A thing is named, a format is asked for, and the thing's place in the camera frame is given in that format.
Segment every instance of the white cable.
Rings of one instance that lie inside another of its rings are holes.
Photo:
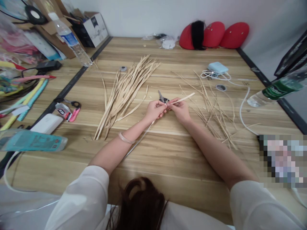
[[[233,85],[236,85],[236,86],[247,87],[246,95],[245,95],[245,97],[244,97],[244,99],[243,99],[243,101],[242,101],[242,103],[241,103],[240,110],[239,110],[240,120],[241,120],[242,124],[244,125],[244,127],[245,127],[246,129],[248,129],[248,130],[251,131],[253,134],[255,134],[255,135],[258,136],[259,134],[256,133],[256,132],[254,132],[253,130],[251,130],[251,129],[244,123],[243,118],[242,118],[242,107],[243,107],[243,104],[244,104],[245,100],[247,99],[247,96],[248,96],[249,91],[250,91],[250,87],[249,87],[249,86],[244,86],[244,85],[238,85],[238,84],[233,83],[233,82],[231,82],[231,81],[228,81],[228,82],[231,83],[231,84],[233,84]]]
[[[249,87],[249,86],[245,86],[245,85],[238,85],[238,84],[236,84],[236,83],[231,82],[231,81],[230,81],[230,80],[231,80],[231,76],[230,76],[230,74],[229,74],[228,72],[225,72],[225,74],[227,74],[227,75],[229,76],[229,78],[225,77],[222,73],[219,73],[220,75],[222,75],[222,76],[225,78],[225,79],[221,79],[221,78],[219,78],[219,77],[213,77],[213,76],[211,76],[212,74],[214,74],[214,72],[212,72],[211,74],[207,74],[206,71],[207,71],[207,70],[204,70],[204,71],[202,72],[201,78],[211,77],[211,78],[213,78],[213,79],[217,79],[217,80],[221,80],[221,81],[228,81],[229,83],[231,83],[231,84],[233,84],[233,85],[236,85],[236,86],[247,87],[247,93],[246,93],[246,95],[245,95],[245,97],[244,97],[244,99],[243,99],[243,101],[242,101],[242,103],[241,103],[240,110],[239,110],[240,120],[241,120],[242,124],[244,125],[244,127],[245,127],[246,129],[248,129],[248,130],[251,131],[253,134],[255,134],[255,135],[258,136],[259,134],[256,133],[256,132],[254,132],[253,130],[251,130],[251,129],[244,123],[243,118],[242,118],[242,107],[243,107],[243,104],[244,104],[245,100],[247,99],[247,96],[248,96],[249,91],[250,91],[250,87]]]
[[[212,76],[212,75],[215,74],[215,73],[222,75],[225,79],[221,79],[221,78],[219,78],[219,77],[214,77],[214,76]],[[213,72],[213,71],[212,71],[210,74],[207,74],[207,70],[204,70],[204,71],[201,73],[201,78],[211,77],[211,78],[213,78],[213,79],[217,79],[217,80],[221,80],[221,81],[229,81],[229,80],[231,80],[231,76],[230,76],[230,75],[228,75],[228,76],[230,77],[229,79],[228,79],[227,77],[225,77],[222,73]]]
[[[52,203],[49,203],[49,204],[46,204],[46,205],[44,205],[44,206],[42,206],[42,207],[39,207],[39,208],[36,208],[36,209],[27,210],[27,211],[12,211],[12,212],[7,212],[7,213],[4,213],[4,214],[0,215],[0,218],[1,218],[2,216],[8,215],[8,214],[15,214],[15,213],[19,214],[19,215],[17,215],[17,216],[11,217],[11,218],[15,218],[15,217],[21,216],[21,215],[23,215],[23,214],[25,214],[25,213],[28,213],[28,212],[33,212],[33,211],[40,210],[40,209],[42,209],[42,208],[44,208],[44,207],[47,207],[47,206],[49,206],[49,205],[52,205],[52,204],[58,202],[58,201],[59,201],[59,200],[56,200],[56,201],[54,201],[54,202],[52,202]]]
[[[3,173],[4,182],[5,182],[6,186],[8,187],[8,189],[10,189],[10,190],[13,191],[13,192],[18,192],[18,193],[29,193],[29,192],[32,193],[32,192],[37,192],[37,191],[25,191],[25,190],[18,190],[18,189],[15,189],[15,188],[13,188],[13,187],[10,185],[9,181],[8,181],[7,178],[6,178],[7,170],[8,170],[8,168],[9,168],[9,166],[10,166],[10,164],[11,164],[13,158],[14,158],[15,156],[17,156],[19,153],[20,153],[20,152],[18,152],[18,151],[14,152],[14,154],[12,155],[12,157],[11,157],[11,158],[9,159],[9,161],[7,162],[7,164],[6,164],[5,168],[4,168],[4,173]]]
[[[301,197],[300,197],[300,195],[299,195],[299,193],[298,193],[298,191],[297,191],[297,188],[291,188],[291,189],[292,189],[292,191],[294,192],[294,194],[296,195],[296,197],[297,197],[299,203],[300,203],[304,208],[307,209],[307,205],[305,205],[304,202],[302,201],[302,199],[301,199]]]

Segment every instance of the pink bracelet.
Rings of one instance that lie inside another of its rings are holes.
[[[119,133],[118,133],[118,136],[119,136],[119,138],[120,138],[123,142],[126,142],[126,143],[128,143],[128,144],[134,144],[134,143],[135,143],[135,141],[129,141],[127,138],[125,138],[125,137],[122,135],[122,132],[119,132]]]

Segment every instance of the plastic bag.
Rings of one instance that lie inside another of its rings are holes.
[[[9,56],[2,55],[3,59],[14,57],[29,64],[37,64],[44,56],[24,35],[24,32],[17,28],[4,15],[0,14],[0,37],[1,47],[9,53]]]
[[[156,42],[161,46],[160,48],[166,50],[172,50],[176,45],[176,39],[173,36],[166,35],[165,37],[160,38]]]
[[[152,35],[144,36],[142,38],[142,40],[150,41],[152,39],[160,39],[160,38],[163,38],[165,36],[167,36],[167,35],[166,34],[152,34]]]
[[[74,11],[74,6],[71,3],[70,0],[62,0],[62,3],[65,7],[65,9],[68,11],[68,13],[73,12]]]

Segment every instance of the white sleeve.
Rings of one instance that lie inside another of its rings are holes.
[[[98,166],[88,166],[66,188],[52,211],[45,230],[94,230],[106,214],[109,175]]]
[[[241,181],[230,191],[230,208],[236,230],[302,230],[302,223],[260,183]]]

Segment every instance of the white power bank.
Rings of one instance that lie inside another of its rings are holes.
[[[48,113],[30,130],[38,133],[51,134],[62,121],[62,117]]]
[[[221,73],[224,74],[225,72],[227,72],[228,68],[219,62],[213,62],[208,65],[208,70],[213,70],[214,72],[217,73],[216,76],[218,76],[221,75]]]

